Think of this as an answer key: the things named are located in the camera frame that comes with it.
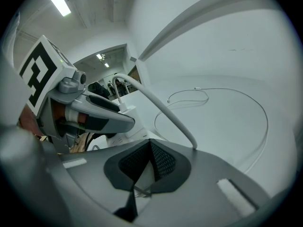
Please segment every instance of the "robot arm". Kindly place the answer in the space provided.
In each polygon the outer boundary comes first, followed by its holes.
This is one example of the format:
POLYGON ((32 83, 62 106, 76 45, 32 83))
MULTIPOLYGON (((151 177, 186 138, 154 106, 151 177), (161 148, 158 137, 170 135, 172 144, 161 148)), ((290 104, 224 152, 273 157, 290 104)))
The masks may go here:
POLYGON ((71 147, 79 132, 122 133, 134 126, 134 119, 120 114, 118 105, 85 90, 85 73, 45 36, 32 47, 19 74, 32 90, 27 105, 54 145, 71 147), (65 118, 60 121, 54 118, 54 102, 65 105, 65 118), (78 122, 79 113, 86 115, 84 123, 78 122))

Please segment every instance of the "gray plastic housing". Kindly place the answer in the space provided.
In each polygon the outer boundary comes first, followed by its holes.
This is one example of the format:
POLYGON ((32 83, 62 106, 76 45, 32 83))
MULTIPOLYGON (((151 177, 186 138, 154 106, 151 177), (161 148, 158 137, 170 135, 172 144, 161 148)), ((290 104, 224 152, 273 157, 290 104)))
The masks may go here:
POLYGON ((124 114, 118 113, 116 111, 110 110, 105 107, 96 105, 91 103, 88 100, 89 96, 94 96, 98 98, 101 102, 106 103, 106 105, 110 105, 112 107, 117 108, 117 105, 112 103, 111 101, 86 91, 85 89, 79 90, 76 92, 70 91, 70 93, 63 93, 59 90, 60 84, 57 88, 49 91, 46 94, 46 97, 42 103, 40 111, 37 115, 37 121, 39 127, 43 134, 51 137, 55 137, 61 142, 56 141, 56 149, 61 149, 59 152, 66 153, 65 149, 62 149, 64 146, 72 147, 78 132, 78 128, 76 127, 77 123, 72 122, 70 125, 66 125, 62 131, 59 131, 58 126, 54 120, 53 110, 52 110, 52 100, 64 104, 69 105, 71 109, 79 113, 86 114, 88 118, 91 120, 96 120, 96 129, 90 128, 81 128, 85 132, 99 133, 99 134, 108 134, 108 133, 124 133, 130 131, 135 124, 133 118, 126 116, 124 114), (104 120, 105 125, 100 125, 98 128, 98 120, 104 120))
POLYGON ((85 87, 86 75, 83 71, 75 71, 72 78, 63 78, 59 83, 58 90, 61 93, 75 93, 85 87))
POLYGON ((153 194, 131 223, 113 214, 125 205, 128 191, 115 189, 105 177, 106 160, 142 140, 122 146, 58 155, 49 142, 12 127, 0 129, 0 166, 17 196, 45 223, 81 227, 258 226, 279 206, 285 192, 269 199, 249 177, 222 159, 184 146, 158 140, 183 154, 191 163, 189 178, 176 191, 153 194), (82 159, 85 164, 66 169, 63 164, 82 159), (240 218, 216 182, 232 179, 258 210, 240 218))

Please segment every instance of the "wire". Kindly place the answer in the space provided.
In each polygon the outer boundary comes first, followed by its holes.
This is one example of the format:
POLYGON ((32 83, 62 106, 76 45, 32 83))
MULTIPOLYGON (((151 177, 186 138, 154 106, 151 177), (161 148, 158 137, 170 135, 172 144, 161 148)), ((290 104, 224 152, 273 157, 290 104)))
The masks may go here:
POLYGON ((112 80, 112 83, 114 84, 115 91, 119 100, 119 103, 123 103, 120 95, 118 94, 117 86, 115 84, 116 78, 122 78, 124 80, 127 80, 130 84, 132 84, 135 88, 140 90, 149 100, 151 100, 152 103, 154 103, 176 126, 181 132, 189 139, 189 141, 193 145, 193 149, 196 149, 198 144, 192 133, 187 129, 187 127, 177 118, 176 115, 173 114, 173 112, 167 108, 163 102, 161 102, 153 93, 151 93, 148 89, 146 89, 142 84, 134 80, 133 78, 125 75, 125 74, 115 74, 112 80))
POLYGON ((87 145, 85 145, 84 151, 87 151, 87 149, 89 148, 89 144, 90 144, 94 139, 100 137, 101 135, 102 135, 102 134, 96 134, 96 133, 93 134, 93 135, 91 136, 91 138, 89 139, 87 145))
POLYGON ((85 139, 85 144, 84 144, 84 147, 86 149, 86 146, 87 146, 87 141, 89 139, 89 135, 90 135, 90 132, 88 132, 87 136, 86 136, 86 139, 85 139))
MULTIPOLYGON (((260 153, 259 153, 259 155, 257 156, 257 158, 256 158, 256 159, 251 163, 251 165, 245 170, 244 173, 247 174, 247 173, 255 166, 255 164, 259 161, 259 159, 261 158, 261 156, 262 156, 262 154, 263 154, 263 152, 264 152, 264 150, 265 150, 265 148, 266 148, 266 143, 267 143, 267 135, 268 135, 268 116, 267 116, 266 111, 265 111, 265 109, 263 108, 263 106, 262 106, 257 100, 255 100, 254 98, 252 98, 251 96, 249 96, 249 95, 246 94, 246 93, 243 93, 243 92, 241 92, 241 91, 239 91, 239 90, 232 89, 232 88, 227 88, 227 87, 208 87, 208 88, 195 87, 194 90, 189 89, 189 90, 182 90, 182 91, 178 91, 178 92, 173 93, 172 95, 169 96, 167 102, 168 102, 168 103, 170 102, 169 99, 170 99, 173 95, 175 95, 175 94, 177 94, 177 93, 180 93, 180 92, 185 92, 185 91, 203 91, 203 92, 207 95, 207 99, 206 99, 206 100, 201 100, 201 101, 200 101, 200 100, 180 100, 180 101, 177 101, 177 102, 174 102, 174 103, 168 105, 167 107, 170 107, 170 106, 172 106, 172 105, 174 105, 174 104, 176 104, 176 103, 179 103, 179 102, 204 102, 204 103, 206 103, 206 102, 208 101, 208 99, 209 99, 209 96, 208 96, 208 94, 207 94, 204 90, 216 90, 216 89, 219 89, 219 90, 230 90, 230 91, 235 91, 235 92, 241 93, 241 94, 243 94, 243 95, 249 97, 251 100, 253 100, 255 103, 257 103, 257 104, 261 107, 261 109, 263 110, 264 115, 265 115, 265 117, 266 117, 267 125, 266 125, 265 135, 264 135, 264 138, 263 138, 263 140, 262 140, 262 142, 261 142, 261 144, 260 144, 260 146, 258 147, 257 150, 259 150, 259 148, 262 147, 262 146, 263 146, 263 148, 262 148, 262 150, 260 151, 260 153)), ((158 131, 157 127, 156 127, 156 120, 157 120, 157 118, 158 118, 158 116, 159 116, 160 114, 162 114, 162 112, 159 112, 159 113, 156 115, 155 119, 154 119, 154 127, 155 127, 155 130, 157 131, 157 133, 158 133, 163 139, 167 140, 166 138, 164 138, 164 137, 159 133, 159 131, 158 131)))
POLYGON ((87 145, 85 145, 84 151, 87 151, 87 149, 89 148, 89 144, 90 144, 93 140, 94 140, 94 137, 92 136, 92 137, 89 139, 87 145))
MULTIPOLYGON (((207 96, 207 99, 204 99, 204 100, 180 100, 180 101, 176 101, 176 102, 174 102, 174 103, 168 105, 167 107, 170 107, 170 106, 172 106, 172 105, 174 105, 174 104, 176 104, 176 103, 179 103, 179 102, 201 102, 201 103, 206 103, 206 102, 208 101, 208 99, 209 99, 208 94, 207 94, 205 91, 203 91, 203 90, 200 90, 200 89, 188 89, 188 90, 178 91, 178 92, 176 92, 176 93, 170 95, 169 98, 168 98, 168 100, 167 100, 167 102, 168 102, 168 103, 170 102, 169 99, 170 99, 173 95, 175 95, 175 94, 177 94, 177 93, 180 93, 180 92, 187 92, 187 91, 202 92, 202 93, 204 93, 204 94, 207 96)), ((156 117, 155 117, 155 119, 154 119, 154 122, 153 122, 153 125, 154 125, 155 130, 157 131, 157 133, 158 133, 164 140, 169 141, 169 140, 166 139, 164 136, 162 136, 162 135, 159 133, 158 129, 157 129, 156 120, 157 120, 157 117, 158 117, 160 114, 162 114, 162 111, 159 111, 158 114, 156 115, 156 117)))
POLYGON ((139 194, 135 195, 135 198, 139 197, 141 194, 144 194, 145 196, 150 197, 152 194, 150 192, 147 192, 150 188, 151 187, 149 186, 148 188, 143 190, 141 188, 138 188, 137 186, 134 186, 134 189, 139 192, 139 194))

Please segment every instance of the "white cable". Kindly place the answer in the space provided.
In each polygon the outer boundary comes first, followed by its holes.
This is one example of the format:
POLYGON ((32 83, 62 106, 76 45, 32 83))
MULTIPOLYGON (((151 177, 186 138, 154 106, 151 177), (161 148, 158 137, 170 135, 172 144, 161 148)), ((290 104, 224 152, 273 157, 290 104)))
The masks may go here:
MULTIPOLYGON (((209 99, 208 94, 207 94, 205 91, 199 90, 199 89, 182 90, 182 91, 178 91, 178 92, 176 92, 176 93, 179 93, 179 92, 187 92, 187 91, 198 91, 198 92, 203 92, 203 93, 205 93, 205 95, 207 96, 207 99, 204 99, 204 100, 180 100, 180 101, 176 101, 176 102, 174 102, 174 103, 168 105, 167 107, 170 107, 170 106, 172 106, 172 105, 174 105, 174 104, 176 104, 176 103, 179 103, 179 102, 201 102, 201 103, 206 103, 206 102, 208 101, 208 99, 209 99)), ((176 93, 174 93, 174 94, 172 94, 172 95, 169 96, 169 98, 168 98, 168 100, 167 100, 168 103, 170 102, 169 99, 171 98, 171 96, 175 95, 176 93)), ((162 136, 162 135, 159 133, 158 129, 157 129, 156 120, 157 120, 157 117, 158 117, 160 114, 162 114, 161 111, 159 111, 158 114, 156 115, 156 117, 155 117, 155 119, 154 119, 154 122, 153 122, 153 125, 154 125, 154 127, 155 127, 156 132, 160 135, 160 137, 163 138, 164 140, 169 141, 169 140, 166 139, 164 136, 162 136)))
POLYGON ((176 126, 181 132, 189 139, 189 141, 193 145, 193 149, 197 149, 197 141, 192 135, 192 133, 185 127, 185 125, 172 113, 172 111, 167 108, 163 102, 161 102, 153 93, 151 93, 148 89, 146 89, 142 84, 137 82, 135 79, 129 77, 125 74, 115 74, 113 77, 113 85, 115 87, 115 91, 119 100, 119 103, 123 103, 120 95, 118 94, 117 86, 115 84, 116 78, 122 78, 124 80, 127 80, 130 84, 132 84, 135 88, 140 90, 151 102, 153 102, 176 126))
MULTIPOLYGON (((238 90, 236 90, 236 89, 227 88, 227 87, 210 87, 210 88, 195 87, 194 90, 195 90, 195 91, 203 91, 203 92, 204 92, 204 90, 214 90, 214 89, 231 90, 231 91, 235 91, 235 92, 241 93, 241 94, 243 94, 243 95, 249 97, 250 99, 252 99, 255 103, 257 103, 257 104, 261 107, 261 109, 263 110, 264 115, 265 115, 265 117, 266 117, 266 122, 267 122, 266 131, 265 131, 265 135, 264 135, 264 138, 263 138, 263 140, 262 140, 262 143, 261 143, 260 146, 259 146, 259 147, 262 147, 262 146, 263 146, 263 148, 262 148, 262 150, 260 151, 260 153, 259 153, 259 155, 257 156, 257 158, 256 158, 256 159, 251 163, 251 165, 245 170, 244 173, 247 174, 247 173, 255 166, 255 164, 259 161, 259 159, 261 158, 261 156, 262 156, 262 154, 263 154, 263 152, 264 152, 264 150, 265 150, 266 143, 267 143, 267 135, 268 135, 268 117, 267 117, 267 114, 266 114, 265 109, 263 108, 263 106, 262 106, 258 101, 256 101, 255 99, 253 99, 251 96, 247 95, 246 93, 243 93, 243 92, 238 91, 238 90)), ((175 92, 174 94, 172 94, 172 95, 169 96, 168 102, 170 102, 169 99, 170 99, 171 96, 175 95, 176 93, 184 92, 184 91, 193 91, 193 90, 192 90, 192 89, 189 89, 189 90, 182 90, 182 91, 175 92)), ((167 107, 170 107, 170 106, 172 106, 173 104, 176 104, 176 103, 179 103, 179 102, 205 102, 205 103, 206 103, 206 102, 208 101, 208 99, 209 99, 209 96, 208 96, 208 94, 207 94, 206 92, 204 92, 204 93, 207 95, 207 99, 206 99, 206 100, 203 100, 203 101, 197 101, 197 100, 181 100, 181 101, 174 102, 174 103, 168 105, 167 107)), ((159 133, 159 131, 157 130, 157 127, 156 127, 156 120, 157 120, 157 117, 158 117, 160 114, 161 114, 161 112, 159 112, 159 113, 156 115, 155 119, 154 119, 154 127, 155 127, 155 130, 157 131, 157 133, 158 133, 163 139, 165 139, 165 138, 159 133)))

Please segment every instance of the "white tube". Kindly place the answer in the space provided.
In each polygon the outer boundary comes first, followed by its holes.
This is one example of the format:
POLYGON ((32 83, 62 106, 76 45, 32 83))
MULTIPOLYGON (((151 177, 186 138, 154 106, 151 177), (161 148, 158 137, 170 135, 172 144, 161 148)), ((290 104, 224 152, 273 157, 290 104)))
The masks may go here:
POLYGON ((197 149, 197 141, 192 135, 191 132, 186 128, 186 126, 172 113, 172 111, 167 108, 163 102, 161 102, 153 93, 151 93, 148 89, 146 89, 142 84, 137 82, 135 79, 129 77, 125 74, 115 74, 113 77, 113 85, 115 87, 115 91, 119 100, 119 103, 123 103, 120 95, 118 93, 117 86, 115 84, 116 78, 122 78, 124 80, 127 80, 130 84, 132 84, 135 88, 140 90, 151 102, 153 102, 173 123, 177 126, 179 130, 188 138, 188 140, 192 143, 193 149, 197 149))
POLYGON ((125 85, 125 88, 126 88, 127 94, 129 94, 129 90, 128 90, 127 85, 125 85))

